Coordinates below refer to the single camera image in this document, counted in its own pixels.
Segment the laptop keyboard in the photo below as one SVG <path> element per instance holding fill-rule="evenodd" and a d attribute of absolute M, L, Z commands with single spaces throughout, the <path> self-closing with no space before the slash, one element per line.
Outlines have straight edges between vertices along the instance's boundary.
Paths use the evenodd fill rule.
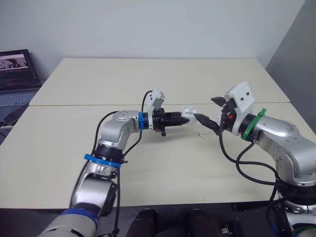
<path fill-rule="evenodd" d="M 35 96 L 37 91 L 28 93 L 17 93 L 9 95 L 0 95 L 0 107 L 1 106 L 14 106 L 14 105 L 24 105 L 29 103 L 31 99 Z"/>

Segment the black shoe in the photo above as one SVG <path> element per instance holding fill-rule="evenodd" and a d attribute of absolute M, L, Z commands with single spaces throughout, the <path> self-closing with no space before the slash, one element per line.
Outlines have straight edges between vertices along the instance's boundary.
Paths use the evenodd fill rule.
<path fill-rule="evenodd" d="M 204 211 L 194 209 L 185 217 L 187 237 L 221 237 L 215 221 Z"/>
<path fill-rule="evenodd" d="M 143 210 L 135 217 L 126 237 L 154 237 L 156 227 L 156 212 L 152 209 Z"/>

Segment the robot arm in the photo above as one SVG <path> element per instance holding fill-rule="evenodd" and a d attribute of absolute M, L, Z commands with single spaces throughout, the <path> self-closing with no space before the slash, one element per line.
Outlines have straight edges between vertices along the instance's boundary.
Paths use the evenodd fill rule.
<path fill-rule="evenodd" d="M 118 111 L 100 128 L 100 139 L 87 160 L 75 185 L 70 209 L 58 216 L 40 237 L 93 237 L 100 216 L 111 213 L 116 198 L 117 177 L 124 162 L 123 150 L 131 133 L 144 129 L 160 131 L 195 120 L 190 110 L 165 113 L 161 105 L 164 94 L 154 89 L 148 101 L 148 112 Z"/>
<path fill-rule="evenodd" d="M 295 125 L 265 116 L 265 109 L 253 115 L 254 99 L 247 82 L 230 89 L 225 98 L 212 100 L 223 107 L 221 121 L 225 130 L 255 142 L 275 161 L 280 178 L 277 184 L 282 184 L 277 190 L 284 198 L 275 212 L 277 218 L 286 220 L 279 222 L 279 236 L 290 236 L 296 228 L 316 226 L 316 144 L 304 138 Z M 220 126 L 208 117 L 195 117 L 217 135 L 221 133 Z"/>

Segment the black cable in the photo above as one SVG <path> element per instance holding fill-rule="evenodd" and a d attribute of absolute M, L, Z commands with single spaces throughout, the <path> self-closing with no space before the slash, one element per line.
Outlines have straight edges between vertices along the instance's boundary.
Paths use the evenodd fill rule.
<path fill-rule="evenodd" d="M 273 199 L 275 199 L 275 196 L 277 194 L 277 186 L 274 186 L 271 197 L 269 199 L 269 202 L 273 201 Z"/>
<path fill-rule="evenodd" d="M 276 171 L 272 166 L 270 166 L 270 165 L 268 165 L 268 164 L 265 164 L 265 163 L 262 163 L 262 162 L 256 162 L 256 161 L 240 161 L 240 160 L 237 161 L 237 160 L 232 159 L 232 158 L 227 154 L 227 152 L 226 152 L 226 150 L 225 150 L 225 147 L 224 147 L 224 143 L 223 143 L 224 117 L 225 117 L 225 112 L 222 112 L 221 122 L 220 122 L 220 128 L 219 128 L 219 143 L 220 143 L 220 146 L 221 146 L 221 149 L 222 149 L 222 152 L 223 152 L 224 156 L 225 156 L 229 161 L 231 161 L 231 162 L 233 162 L 233 163 L 235 163 L 235 164 L 238 165 L 238 168 L 237 168 L 238 172 L 239 172 L 243 177 L 245 177 L 246 179 L 249 179 L 249 180 L 251 180 L 251 181 L 253 181 L 253 182 L 256 182 L 256 183 L 259 183 L 259 184 L 273 185 L 273 186 L 276 185 L 277 183 L 274 183 L 274 182 L 268 182 L 268 181 L 262 181 L 262 180 L 254 179 L 254 178 L 252 178 L 252 177 L 246 175 L 245 173 L 243 173 L 243 172 L 241 171 L 241 169 L 239 168 L 239 164 L 254 164 L 254 165 L 264 166 L 264 167 L 270 169 L 270 170 L 275 174 L 277 180 L 280 180 L 280 177 L 278 176 L 277 171 Z M 245 149 L 239 154 L 240 158 L 241 158 L 241 156 L 242 156 L 244 153 L 246 153 L 253 145 L 254 145 L 254 144 L 250 144 L 247 148 L 245 148 Z"/>
<path fill-rule="evenodd" d="M 102 124 L 102 122 L 110 115 L 112 114 L 115 114 L 117 111 L 113 111 L 113 112 L 110 112 L 108 113 L 107 115 L 105 115 L 101 120 L 100 122 L 98 123 L 98 126 L 97 126 L 97 130 L 95 131 L 95 137 L 94 137 L 94 143 L 93 143 L 93 148 L 92 148 L 92 151 L 91 151 L 91 155 L 93 155 L 94 153 L 94 150 L 97 146 L 97 142 L 98 142 L 98 135 L 99 135 L 99 129 L 100 129 L 100 126 Z"/>
<path fill-rule="evenodd" d="M 118 175 L 118 179 L 117 179 L 117 183 L 118 183 L 117 209 L 115 212 L 114 230 L 112 232 L 114 237 L 116 237 L 117 234 L 119 233 L 119 229 L 118 229 L 118 226 L 119 226 L 119 207 L 120 207 L 120 170 L 119 170 L 119 168 L 117 171 L 117 175 Z"/>
<path fill-rule="evenodd" d="M 274 200 L 272 202 L 270 202 L 270 204 L 268 205 L 267 207 L 267 211 L 266 211 L 266 220 L 267 220 L 267 223 L 269 224 L 269 227 L 271 228 L 271 230 L 274 232 L 273 228 L 272 228 L 272 222 L 270 220 L 270 211 L 271 211 L 271 208 L 276 205 L 277 203 L 285 200 L 286 198 L 285 197 L 282 197 L 282 198 L 279 198 L 277 200 Z"/>
<path fill-rule="evenodd" d="M 152 90 L 147 91 L 144 95 L 143 102 L 142 102 L 142 110 L 141 110 L 142 112 L 144 111 L 145 99 L 150 92 L 152 92 Z M 142 139 L 142 134 L 143 132 L 142 130 L 140 130 L 138 140 L 130 148 L 128 148 L 128 150 L 124 153 L 124 156 L 127 155 L 130 152 L 130 150 L 132 150 L 140 142 L 140 140 Z"/>
<path fill-rule="evenodd" d="M 147 91 L 144 95 L 143 102 L 142 102 L 142 108 L 141 108 L 142 112 L 144 111 L 144 104 L 145 104 L 146 97 L 150 92 L 152 92 L 152 90 Z M 140 142 L 141 139 L 142 139 L 142 130 L 140 130 L 140 132 L 139 132 L 138 140 L 130 148 L 128 148 L 128 150 L 124 153 L 124 156 L 126 156 Z M 117 171 L 117 177 L 118 177 L 118 179 L 117 179 L 117 184 L 118 184 L 117 208 L 116 208 L 116 213 L 115 213 L 114 229 L 112 232 L 114 237 L 116 237 L 117 234 L 119 233 L 119 229 L 118 229 L 118 227 L 119 227 L 119 207 L 120 207 L 120 170 L 119 170 L 119 168 Z"/>
<path fill-rule="evenodd" d="M 240 158 L 247 152 L 249 151 L 250 148 L 252 148 L 253 146 L 255 145 L 254 142 L 252 142 L 248 147 L 246 147 L 237 157 L 236 159 L 236 168 L 238 170 L 238 172 L 243 176 L 245 177 L 246 179 L 249 179 L 253 182 L 256 182 L 256 183 L 259 183 L 259 184 L 265 184 L 265 185 L 272 185 L 272 186 L 275 186 L 276 183 L 275 182 L 268 182 L 268 181 L 263 181 L 263 180 L 259 180 L 259 179 L 255 179 L 255 178 L 252 178 L 251 176 L 249 175 L 246 175 L 244 172 L 242 172 L 239 164 L 240 164 Z"/>

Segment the white table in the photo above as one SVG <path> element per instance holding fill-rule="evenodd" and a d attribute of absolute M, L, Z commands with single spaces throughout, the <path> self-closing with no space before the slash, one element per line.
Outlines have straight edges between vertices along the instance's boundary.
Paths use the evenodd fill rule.
<path fill-rule="evenodd" d="M 140 106 L 33 106 L 29 107 L 0 146 L 0 208 L 67 208 L 70 196 L 91 151 L 99 119 L 113 110 Z M 308 139 L 316 136 L 290 103 L 259 103 L 254 113 L 291 120 Z M 179 105 L 166 105 L 178 111 Z M 197 105 L 200 113 L 215 118 L 216 105 Z M 206 138 L 198 136 L 204 131 Z M 267 200 L 270 186 L 258 185 L 240 176 L 222 155 L 218 137 L 195 124 L 168 128 L 167 136 L 144 131 L 141 143 L 126 157 L 121 171 L 121 204 L 153 205 Z M 138 137 L 133 134 L 128 147 Z M 225 133 L 233 157 L 247 142 Z M 244 160 L 266 162 L 272 158 L 255 146 Z M 273 180 L 264 168 L 245 165 L 243 170 L 260 179 Z"/>
<path fill-rule="evenodd" d="M 139 105 L 153 87 L 165 104 L 209 104 L 242 81 L 257 103 L 289 102 L 257 59 L 66 58 L 30 105 Z"/>
<path fill-rule="evenodd" d="M 267 115 L 288 119 L 315 139 L 288 98 L 256 59 L 73 59 L 62 60 L 0 146 L 0 208 L 66 208 L 84 154 L 92 147 L 99 119 L 113 110 L 139 110 L 143 94 L 157 86 L 166 111 L 195 104 L 215 119 L 210 104 L 230 87 L 248 81 Z M 204 131 L 206 138 L 198 136 Z M 167 136 L 144 131 L 142 142 L 122 167 L 123 206 L 267 200 L 271 187 L 241 177 L 227 161 L 218 137 L 200 124 L 167 129 Z M 138 138 L 133 134 L 128 146 Z M 227 150 L 236 156 L 247 145 L 227 133 Z M 273 165 L 259 147 L 244 159 Z M 273 180 L 261 167 L 243 168 Z"/>

